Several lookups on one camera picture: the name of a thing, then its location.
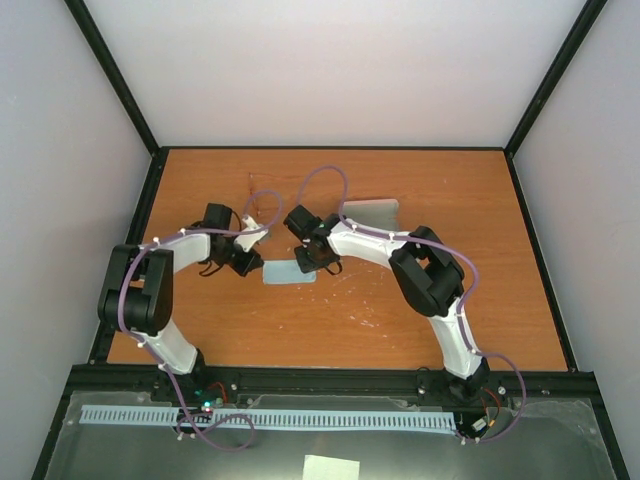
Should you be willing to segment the light blue cleaning cloth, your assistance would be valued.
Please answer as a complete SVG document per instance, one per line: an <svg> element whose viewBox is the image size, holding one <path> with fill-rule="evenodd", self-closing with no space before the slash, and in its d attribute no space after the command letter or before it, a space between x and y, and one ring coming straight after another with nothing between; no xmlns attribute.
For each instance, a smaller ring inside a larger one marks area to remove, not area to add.
<svg viewBox="0 0 640 480"><path fill-rule="evenodd" d="M268 260L262 268L265 285L297 285L316 281L316 273L303 273L295 260Z"/></svg>

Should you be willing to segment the pink glasses case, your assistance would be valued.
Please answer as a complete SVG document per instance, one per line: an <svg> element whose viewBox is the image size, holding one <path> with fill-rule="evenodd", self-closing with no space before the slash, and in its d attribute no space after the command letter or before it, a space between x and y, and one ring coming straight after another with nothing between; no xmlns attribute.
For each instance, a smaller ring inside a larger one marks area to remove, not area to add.
<svg viewBox="0 0 640 480"><path fill-rule="evenodd" d="M346 201L344 216L366 227L380 230L398 230L399 202L396 199L366 199Z"/></svg>

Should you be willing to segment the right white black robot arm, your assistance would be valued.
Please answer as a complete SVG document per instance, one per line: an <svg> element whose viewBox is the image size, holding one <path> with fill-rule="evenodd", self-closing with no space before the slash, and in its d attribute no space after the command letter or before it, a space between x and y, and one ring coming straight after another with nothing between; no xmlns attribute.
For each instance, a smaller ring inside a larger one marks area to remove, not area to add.
<svg viewBox="0 0 640 480"><path fill-rule="evenodd" d="M479 396L490 368L466 317L464 270L433 230L387 231L337 214L321 219L302 205L290 211L284 225L301 242L294 253L303 273L329 270L344 257L390 269L409 307L432 326L449 396L461 404Z"/></svg>

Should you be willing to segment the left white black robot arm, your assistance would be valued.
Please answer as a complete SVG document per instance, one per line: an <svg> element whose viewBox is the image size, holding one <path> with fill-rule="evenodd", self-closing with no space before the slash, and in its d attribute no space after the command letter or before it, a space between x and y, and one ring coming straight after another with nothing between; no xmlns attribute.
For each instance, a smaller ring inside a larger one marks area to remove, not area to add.
<svg viewBox="0 0 640 480"><path fill-rule="evenodd" d="M174 275L192 265L229 267L244 277L264 261L256 245L269 229L248 214L232 231L231 208L210 203L204 218L164 239L120 244L109 259L97 312L99 319L151 352L158 367L175 374L172 388L186 402L201 400L208 378L196 368L201 352L173 320Z"/></svg>

